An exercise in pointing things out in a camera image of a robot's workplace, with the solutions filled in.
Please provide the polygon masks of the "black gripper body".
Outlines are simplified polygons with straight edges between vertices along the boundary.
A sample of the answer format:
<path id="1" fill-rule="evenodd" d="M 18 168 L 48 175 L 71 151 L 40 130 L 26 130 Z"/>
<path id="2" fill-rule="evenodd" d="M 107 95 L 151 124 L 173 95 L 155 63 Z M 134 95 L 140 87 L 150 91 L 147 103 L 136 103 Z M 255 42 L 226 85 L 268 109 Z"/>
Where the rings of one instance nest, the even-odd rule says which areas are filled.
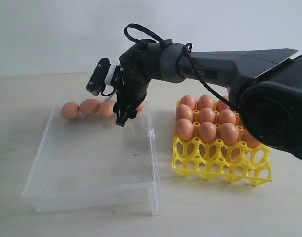
<path id="1" fill-rule="evenodd" d="M 113 111 L 117 113 L 118 110 L 129 110 L 130 116 L 136 116 L 138 113 L 136 108 L 144 102 L 149 83 L 149 79 L 142 82 L 133 81 L 122 70 L 119 87 L 116 89 L 117 102 Z"/>

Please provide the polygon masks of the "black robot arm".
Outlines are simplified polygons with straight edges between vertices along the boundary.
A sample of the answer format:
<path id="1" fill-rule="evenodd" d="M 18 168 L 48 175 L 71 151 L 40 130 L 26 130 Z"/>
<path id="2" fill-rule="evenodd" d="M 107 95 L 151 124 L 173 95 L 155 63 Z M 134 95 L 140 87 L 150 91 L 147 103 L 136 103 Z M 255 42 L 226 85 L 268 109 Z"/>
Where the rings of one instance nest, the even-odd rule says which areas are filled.
<path id="1" fill-rule="evenodd" d="M 114 111 L 123 126 L 136 116 L 151 80 L 194 79 L 228 91 L 229 106 L 261 143 L 302 155 L 302 55 L 294 49 L 192 52 L 189 44 L 142 39 L 123 53 L 123 86 Z"/>

